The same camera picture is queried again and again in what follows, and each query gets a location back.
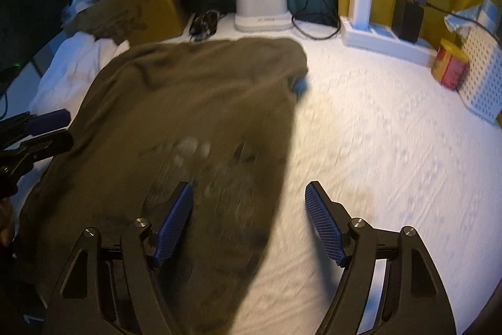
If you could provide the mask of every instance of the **white tablecloth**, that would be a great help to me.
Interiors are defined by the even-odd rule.
[[[227,16],[213,39],[242,36],[249,34],[237,32]],[[347,48],[340,37],[312,41],[296,30],[254,36],[291,36],[303,45],[308,91],[296,108],[268,252],[233,333],[305,335],[320,324],[341,270],[325,256],[305,210],[312,180],[373,227],[416,227],[462,333],[502,276],[500,127],[469,112],[427,68]],[[372,325],[384,268],[379,261],[360,330]]]

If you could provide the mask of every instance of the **white plastic basket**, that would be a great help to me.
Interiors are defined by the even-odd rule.
[[[462,46],[469,66],[458,92],[471,111],[494,123],[502,110],[502,53],[497,42],[481,28],[473,28]]]

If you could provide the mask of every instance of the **ribbed blue pad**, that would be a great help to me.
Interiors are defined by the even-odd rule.
[[[342,235],[311,184],[305,188],[305,204],[328,257],[340,265],[345,258]]]
[[[181,232],[187,221],[190,210],[193,206],[193,191],[190,184],[186,184],[176,199],[171,212],[167,216],[164,224],[159,230],[157,238],[157,250],[154,254],[155,264],[161,265],[162,262],[169,259],[180,238]]]

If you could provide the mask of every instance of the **power strip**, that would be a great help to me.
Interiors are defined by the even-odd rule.
[[[362,48],[388,56],[405,59],[420,66],[431,67],[436,59],[435,50],[425,39],[416,43],[399,39],[390,27],[370,22],[368,30],[355,29],[348,18],[340,17],[342,22],[342,42],[345,46]]]

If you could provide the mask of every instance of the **silver bolt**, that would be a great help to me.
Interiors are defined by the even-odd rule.
[[[403,232],[405,233],[406,236],[415,236],[417,234],[415,228],[411,226],[404,226]]]
[[[136,227],[145,227],[148,224],[148,219],[146,217],[138,217],[134,221],[134,226]]]
[[[360,217],[355,217],[354,219],[351,220],[352,222],[352,226],[354,227],[365,227],[366,226],[366,222],[361,219]]]
[[[96,229],[93,227],[88,227],[84,230],[84,237],[93,237],[96,234]]]

